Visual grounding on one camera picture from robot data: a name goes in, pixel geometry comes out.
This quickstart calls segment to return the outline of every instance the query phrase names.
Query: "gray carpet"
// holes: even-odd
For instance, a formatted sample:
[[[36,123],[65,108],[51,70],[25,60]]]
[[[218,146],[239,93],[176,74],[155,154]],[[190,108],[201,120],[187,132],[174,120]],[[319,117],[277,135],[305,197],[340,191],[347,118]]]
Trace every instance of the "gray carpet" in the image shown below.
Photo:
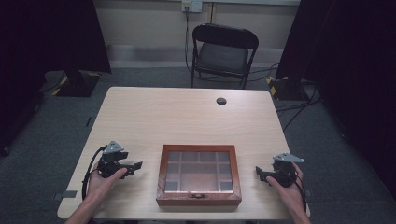
[[[62,72],[47,74],[43,90]],[[252,74],[259,79],[268,72]],[[232,79],[196,80],[196,88],[238,89]],[[63,223],[60,202],[108,88],[112,86],[188,88],[186,68],[117,68],[104,74],[91,98],[53,97],[45,93],[40,110],[30,119],[11,152],[0,158],[0,223]],[[268,90],[264,79],[247,89]],[[312,86],[307,87],[312,93]],[[301,102],[278,102],[276,106]],[[280,112],[285,126],[298,110]],[[367,161],[342,136],[337,119],[322,102],[307,107],[285,131],[290,152],[305,159],[304,183],[314,223],[396,223],[396,203]],[[290,221],[262,222],[290,223]]]

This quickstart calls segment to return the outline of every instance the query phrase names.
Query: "controller cable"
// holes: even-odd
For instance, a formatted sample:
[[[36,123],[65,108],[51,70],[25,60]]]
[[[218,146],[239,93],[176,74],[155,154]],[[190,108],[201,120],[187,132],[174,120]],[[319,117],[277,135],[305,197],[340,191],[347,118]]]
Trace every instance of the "controller cable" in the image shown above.
[[[95,154],[93,155],[93,157],[92,157],[92,159],[91,159],[90,165],[88,166],[87,173],[85,174],[84,180],[82,181],[82,191],[81,191],[82,200],[84,200],[84,199],[87,197],[88,180],[90,179],[91,174],[92,174],[94,171],[96,171],[96,169],[91,171],[93,162],[95,161],[96,156],[99,154],[99,152],[104,151],[106,147],[107,147],[107,145],[105,145],[104,147],[99,148],[99,149],[95,152]]]
[[[293,184],[295,185],[295,186],[297,186],[297,188],[298,188],[298,190],[300,191],[300,194],[301,194],[301,198],[303,199],[303,207],[304,207],[304,211],[306,212],[306,198],[305,198],[305,187],[304,187],[304,184],[303,184],[303,180],[298,176],[298,175],[296,175],[297,176],[297,178],[299,178],[299,180],[301,181],[301,186],[297,183],[297,181],[295,181],[295,180],[293,180],[293,179],[291,179],[291,177],[290,176],[288,176],[287,174],[286,174],[286,172],[285,171],[283,171],[282,169],[280,169],[279,168],[279,170],[283,173],[283,174],[285,174],[287,177],[288,177],[288,179],[291,181],[291,182],[293,182]]]

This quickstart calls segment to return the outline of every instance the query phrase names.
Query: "black circular object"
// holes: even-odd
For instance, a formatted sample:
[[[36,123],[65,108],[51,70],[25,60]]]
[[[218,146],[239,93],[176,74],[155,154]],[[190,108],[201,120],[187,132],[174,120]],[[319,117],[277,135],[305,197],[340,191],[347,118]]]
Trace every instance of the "black circular object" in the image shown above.
[[[224,99],[224,98],[222,98],[222,97],[219,97],[219,98],[216,100],[216,102],[218,103],[218,105],[225,105],[225,104],[227,104],[227,100]]]

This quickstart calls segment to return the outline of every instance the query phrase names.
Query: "white wall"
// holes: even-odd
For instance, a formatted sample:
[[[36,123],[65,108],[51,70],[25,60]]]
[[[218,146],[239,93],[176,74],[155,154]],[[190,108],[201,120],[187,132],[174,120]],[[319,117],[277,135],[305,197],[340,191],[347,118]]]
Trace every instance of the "white wall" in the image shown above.
[[[94,0],[94,3],[107,45],[184,50],[186,15],[181,12],[180,1]],[[190,38],[196,25],[213,18],[214,23],[249,29],[256,34],[260,40],[257,57],[261,57],[263,50],[285,47],[297,11],[297,6],[227,3],[215,3],[213,6],[212,16],[212,4],[206,2],[203,2],[202,13],[190,13]]]

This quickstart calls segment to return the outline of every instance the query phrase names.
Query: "finger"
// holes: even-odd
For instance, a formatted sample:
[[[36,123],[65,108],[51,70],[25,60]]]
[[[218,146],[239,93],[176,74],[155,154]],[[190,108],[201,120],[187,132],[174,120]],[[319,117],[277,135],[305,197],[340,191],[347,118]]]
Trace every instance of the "finger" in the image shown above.
[[[98,176],[100,176],[98,170],[93,170],[93,171],[91,172],[91,174],[90,174],[90,178],[98,177]]]
[[[296,170],[297,176],[300,177],[300,179],[303,179],[304,173],[301,171],[300,167],[296,163],[293,162],[294,169]]]
[[[93,170],[96,170],[96,169],[98,168],[98,164],[99,164],[99,162],[97,161],[97,162],[95,163],[95,165],[93,166]]]
[[[120,179],[128,170],[126,168],[120,168],[114,175],[112,175],[110,178],[112,181],[116,181]]]
[[[272,185],[272,187],[274,187],[278,192],[280,192],[281,190],[284,190],[284,188],[277,182],[277,180],[275,180],[273,177],[271,177],[271,176],[267,176],[266,178],[265,178],[267,181],[268,181],[268,183],[270,184],[270,185]]]

